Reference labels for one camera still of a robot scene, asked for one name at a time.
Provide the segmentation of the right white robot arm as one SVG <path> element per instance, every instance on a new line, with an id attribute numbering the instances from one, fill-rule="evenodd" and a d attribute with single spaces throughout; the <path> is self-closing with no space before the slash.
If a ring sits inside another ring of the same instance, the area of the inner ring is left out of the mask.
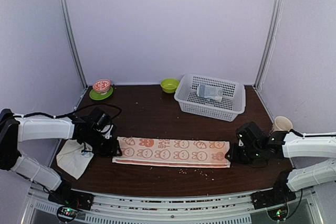
<path id="1" fill-rule="evenodd" d="M 335 180 L 335 133 L 307 134 L 293 129 L 265 134 L 254 122 L 236 130 L 238 141 L 230 144 L 225 157 L 244 165 L 263 159 L 319 157 L 325 160 L 301 169 L 281 172 L 269 192 L 272 203 L 279 204 L 289 192 Z"/>

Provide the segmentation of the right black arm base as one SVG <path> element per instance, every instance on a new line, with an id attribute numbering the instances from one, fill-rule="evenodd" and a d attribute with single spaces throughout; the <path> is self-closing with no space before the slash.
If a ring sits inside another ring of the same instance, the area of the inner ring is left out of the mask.
<path id="1" fill-rule="evenodd" d="M 255 210 L 285 204 L 296 199 L 296 193 L 287 186 L 289 173 L 290 170 L 281 172 L 272 189 L 251 194 L 251 201 Z"/>

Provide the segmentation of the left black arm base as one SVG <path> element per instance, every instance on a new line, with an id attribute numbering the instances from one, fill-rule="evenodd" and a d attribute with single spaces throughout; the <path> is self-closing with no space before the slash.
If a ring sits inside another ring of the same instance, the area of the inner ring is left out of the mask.
<path id="1" fill-rule="evenodd" d="M 62 180 L 55 190 L 46 187 L 44 190 L 48 193 L 48 200 L 51 202 L 76 210 L 91 210 L 93 194 L 73 190 L 71 183 L 67 180 Z"/>

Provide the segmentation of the orange bunny pattern towel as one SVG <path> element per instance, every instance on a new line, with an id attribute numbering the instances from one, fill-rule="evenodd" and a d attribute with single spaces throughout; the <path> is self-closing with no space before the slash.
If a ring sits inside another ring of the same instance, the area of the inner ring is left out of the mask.
<path id="1" fill-rule="evenodd" d="M 229 168 L 229 142 L 118 137 L 122 155 L 113 163 L 159 167 Z"/>

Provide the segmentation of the white towel blue print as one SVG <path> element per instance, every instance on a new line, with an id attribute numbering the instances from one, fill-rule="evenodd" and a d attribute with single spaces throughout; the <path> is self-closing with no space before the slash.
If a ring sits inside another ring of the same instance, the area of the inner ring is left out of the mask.
<path id="1" fill-rule="evenodd" d="M 90 145 L 79 144 L 75 140 L 66 140 L 56 155 L 57 166 L 78 180 L 94 156 L 91 150 Z"/>

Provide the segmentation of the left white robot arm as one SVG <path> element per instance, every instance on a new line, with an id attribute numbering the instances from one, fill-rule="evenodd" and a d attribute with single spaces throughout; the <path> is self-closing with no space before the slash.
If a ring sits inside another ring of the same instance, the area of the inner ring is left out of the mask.
<path id="1" fill-rule="evenodd" d="M 11 170 L 54 192 L 64 205 L 76 197 L 71 184 L 55 170 L 48 168 L 18 150 L 18 143 L 30 140 L 64 139 L 78 143 L 84 153 L 103 157 L 122 156 L 119 141 L 112 136 L 113 118 L 99 107 L 85 116 L 75 112 L 49 115 L 34 112 L 15 114 L 1 111 L 1 169 Z"/>

